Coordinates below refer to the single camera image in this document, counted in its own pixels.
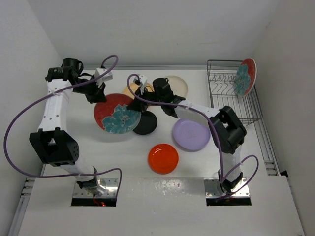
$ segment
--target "beige plate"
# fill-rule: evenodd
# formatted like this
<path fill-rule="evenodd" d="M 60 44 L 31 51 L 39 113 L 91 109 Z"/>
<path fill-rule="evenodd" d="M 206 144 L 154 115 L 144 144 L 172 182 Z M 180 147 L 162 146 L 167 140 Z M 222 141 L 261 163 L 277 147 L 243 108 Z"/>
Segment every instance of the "beige plate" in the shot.
<path fill-rule="evenodd" d="M 139 86 L 137 84 L 135 84 L 135 83 L 130 83 L 130 87 L 131 87 L 131 90 L 133 92 L 136 92 L 137 89 L 139 88 Z M 147 83 L 147 87 L 146 88 L 147 88 L 147 90 L 149 92 L 153 92 L 154 91 L 153 86 L 150 85 L 149 83 Z M 131 97 L 132 99 L 134 99 L 134 96 L 131 94 L 131 92 L 129 91 L 128 87 L 124 88 L 123 94 Z"/>
<path fill-rule="evenodd" d="M 165 78 L 168 78 L 168 82 L 171 85 L 171 90 L 175 95 L 180 97 L 187 96 L 188 85 L 186 84 L 185 80 L 175 75 L 165 76 Z"/>

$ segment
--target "teal flower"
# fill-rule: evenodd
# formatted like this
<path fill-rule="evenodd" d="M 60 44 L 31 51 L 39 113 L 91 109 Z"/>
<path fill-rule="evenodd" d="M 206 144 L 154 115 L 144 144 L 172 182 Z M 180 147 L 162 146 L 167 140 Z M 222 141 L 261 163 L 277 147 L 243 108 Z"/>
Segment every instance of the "teal flower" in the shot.
<path fill-rule="evenodd" d="M 105 130 L 112 134 L 124 134 L 133 130 L 140 122 L 141 113 L 127 109 L 127 105 L 118 105 L 111 117 L 102 120 Z"/>
<path fill-rule="evenodd" d="M 236 72 L 235 92 L 239 96 L 244 96 L 245 91 L 250 87 L 251 78 L 248 75 L 248 66 L 241 65 Z"/>

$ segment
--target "dish rack wire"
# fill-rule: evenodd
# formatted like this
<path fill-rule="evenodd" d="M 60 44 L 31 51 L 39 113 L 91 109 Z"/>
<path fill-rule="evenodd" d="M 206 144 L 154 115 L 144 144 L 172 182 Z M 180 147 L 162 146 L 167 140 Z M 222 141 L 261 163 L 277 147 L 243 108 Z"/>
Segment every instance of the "dish rack wire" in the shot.
<path fill-rule="evenodd" d="M 230 64 L 229 69 L 220 70 L 220 64 Z M 234 83 L 241 60 L 208 60 L 207 74 L 212 108 L 231 107 L 243 125 L 249 125 L 262 118 L 260 105 L 254 87 L 244 97 L 237 95 Z"/>

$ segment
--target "gray wall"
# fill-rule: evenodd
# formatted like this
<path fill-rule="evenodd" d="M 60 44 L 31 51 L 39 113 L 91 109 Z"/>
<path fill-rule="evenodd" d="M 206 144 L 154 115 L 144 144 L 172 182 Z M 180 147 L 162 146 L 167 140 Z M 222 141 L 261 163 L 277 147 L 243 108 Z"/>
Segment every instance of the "gray wall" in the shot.
<path fill-rule="evenodd" d="M 119 65 L 252 56 L 278 0 L 28 0 L 62 58 Z"/>
<path fill-rule="evenodd" d="M 45 76 L 61 59 L 26 0 L 7 0 L 0 7 L 0 134 L 13 117 L 46 93 Z M 9 154 L 25 171 L 40 173 L 41 162 L 29 143 L 44 104 L 18 119 L 9 138 Z M 0 235 L 7 235 L 25 176 L 7 163 L 0 150 Z"/>
<path fill-rule="evenodd" d="M 282 0 L 254 55 L 268 131 L 309 236 L 315 235 L 314 9 L 314 0 Z"/>

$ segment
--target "table top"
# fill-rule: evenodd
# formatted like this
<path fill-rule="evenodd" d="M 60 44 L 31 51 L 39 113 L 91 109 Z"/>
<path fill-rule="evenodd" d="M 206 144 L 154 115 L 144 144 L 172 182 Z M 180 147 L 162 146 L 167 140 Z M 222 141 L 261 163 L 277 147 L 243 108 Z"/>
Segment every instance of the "table top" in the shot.
<path fill-rule="evenodd" d="M 205 70 L 116 70 L 106 83 L 105 94 L 121 93 L 131 73 L 153 79 L 176 75 L 188 85 L 187 99 L 210 106 Z M 302 227 L 284 177 L 267 176 L 254 125 L 246 126 L 241 159 L 255 154 L 260 167 L 249 184 L 252 206 L 206 206 L 203 178 L 217 177 L 218 150 L 211 138 L 197 152 L 187 152 L 172 139 L 177 121 L 160 107 L 149 107 L 158 119 L 156 130 L 148 136 L 133 132 L 106 133 L 95 122 L 93 109 L 81 94 L 72 94 L 67 114 L 67 131 L 79 144 L 80 158 L 99 172 L 119 167 L 123 171 L 117 207 L 71 207 L 75 179 L 37 179 L 22 223 L 20 236 L 30 235 L 295 235 Z M 148 165 L 150 149 L 160 143 L 174 146 L 179 154 L 177 168 L 159 175 Z M 255 169 L 255 160 L 242 166 L 245 177 Z M 64 174 L 46 166 L 45 175 Z M 110 173 L 104 177 L 118 177 Z M 180 181 L 182 192 L 165 193 L 158 188 Z"/>

